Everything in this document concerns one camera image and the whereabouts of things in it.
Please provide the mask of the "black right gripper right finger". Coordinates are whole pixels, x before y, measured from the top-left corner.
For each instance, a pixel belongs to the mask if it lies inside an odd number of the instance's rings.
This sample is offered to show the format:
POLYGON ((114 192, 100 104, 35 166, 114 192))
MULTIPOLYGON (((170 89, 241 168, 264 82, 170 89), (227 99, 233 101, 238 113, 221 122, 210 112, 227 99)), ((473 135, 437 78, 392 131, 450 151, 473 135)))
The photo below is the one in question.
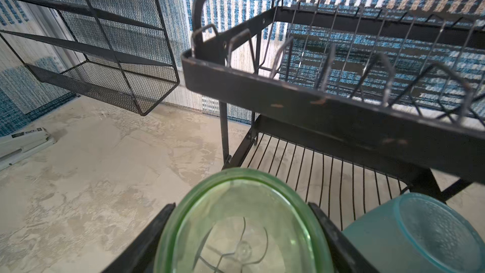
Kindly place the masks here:
POLYGON ((378 272, 317 204, 309 202, 308 205, 319 220, 327 239, 333 265, 338 272, 378 272))

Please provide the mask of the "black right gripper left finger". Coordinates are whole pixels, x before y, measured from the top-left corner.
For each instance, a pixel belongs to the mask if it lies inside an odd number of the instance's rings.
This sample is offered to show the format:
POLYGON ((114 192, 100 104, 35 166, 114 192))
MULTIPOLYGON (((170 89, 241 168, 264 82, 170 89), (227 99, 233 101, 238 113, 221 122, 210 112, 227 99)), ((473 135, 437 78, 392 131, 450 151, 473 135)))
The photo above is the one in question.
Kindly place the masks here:
POLYGON ((168 203, 102 272, 154 272, 157 246, 164 226, 175 208, 175 203, 168 203))

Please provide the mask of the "teal translucent plastic cup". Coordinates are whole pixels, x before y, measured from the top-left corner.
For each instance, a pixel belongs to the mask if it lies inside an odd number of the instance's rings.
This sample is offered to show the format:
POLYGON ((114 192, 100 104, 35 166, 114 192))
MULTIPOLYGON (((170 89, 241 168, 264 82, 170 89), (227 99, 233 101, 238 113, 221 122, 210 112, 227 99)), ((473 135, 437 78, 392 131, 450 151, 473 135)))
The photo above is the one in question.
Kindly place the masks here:
POLYGON ((484 241, 445 203, 406 193, 343 234, 378 272, 484 272, 484 241))

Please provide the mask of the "green plastic cup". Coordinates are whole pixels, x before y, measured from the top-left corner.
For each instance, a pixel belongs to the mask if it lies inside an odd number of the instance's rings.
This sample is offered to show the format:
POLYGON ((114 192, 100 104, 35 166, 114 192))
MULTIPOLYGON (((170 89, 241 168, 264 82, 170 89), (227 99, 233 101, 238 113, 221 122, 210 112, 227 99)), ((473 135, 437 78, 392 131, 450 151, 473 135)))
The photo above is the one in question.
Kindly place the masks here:
POLYGON ((322 227, 286 183, 231 168, 192 188, 162 232, 155 272, 333 272, 322 227))

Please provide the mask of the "black wire dish rack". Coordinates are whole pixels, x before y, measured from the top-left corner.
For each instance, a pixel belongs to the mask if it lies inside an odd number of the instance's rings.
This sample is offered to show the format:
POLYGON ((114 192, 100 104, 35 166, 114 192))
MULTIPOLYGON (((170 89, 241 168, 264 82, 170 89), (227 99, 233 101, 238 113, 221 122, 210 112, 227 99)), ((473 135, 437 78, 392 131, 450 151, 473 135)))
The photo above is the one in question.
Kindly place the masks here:
POLYGON ((219 102, 225 168, 261 168, 339 226, 484 183, 484 17, 193 0, 185 86, 219 102))

